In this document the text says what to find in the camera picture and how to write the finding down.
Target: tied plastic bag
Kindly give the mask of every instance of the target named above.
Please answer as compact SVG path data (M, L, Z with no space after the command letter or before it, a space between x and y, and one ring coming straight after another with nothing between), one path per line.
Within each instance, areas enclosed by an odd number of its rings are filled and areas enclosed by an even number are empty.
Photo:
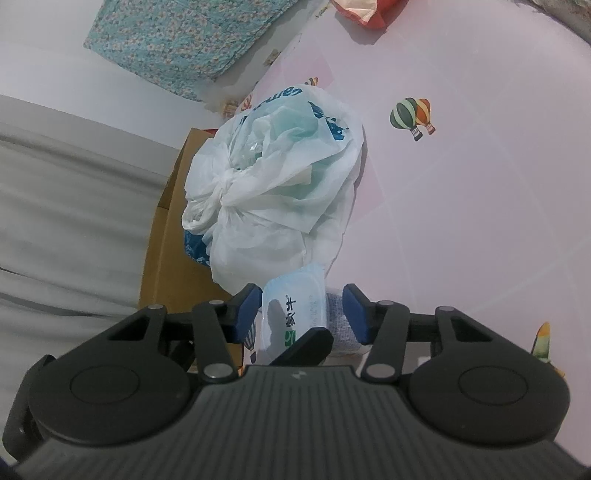
M383 14L398 0L330 0L348 19L367 28L385 28Z
M233 117L191 164L187 253L235 294L336 257L359 175L363 129L322 89L290 86Z

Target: hot air balloon decal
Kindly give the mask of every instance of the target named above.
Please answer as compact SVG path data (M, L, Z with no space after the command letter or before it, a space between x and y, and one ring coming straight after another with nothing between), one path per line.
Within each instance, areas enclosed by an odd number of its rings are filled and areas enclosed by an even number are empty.
M251 93L242 101L242 105L240 106L240 111L243 112L244 110L248 110L250 107L252 107L252 94Z
M417 123L426 127L429 135L435 132L435 127L431 124L431 104L426 98L417 100Z
M542 324L538 333L535 336L534 346L531 348L531 354L541 362L550 364L550 324L545 322ZM556 373L561 377L564 376L564 372L554 367Z
M256 339L256 323L253 323L251 329L248 330L246 338L242 344L251 351L251 363L256 362L256 350L255 350L255 339Z
M410 130L415 142L423 137L423 134L417 128L417 108L417 101L414 98L405 98L398 102L390 113L392 126Z

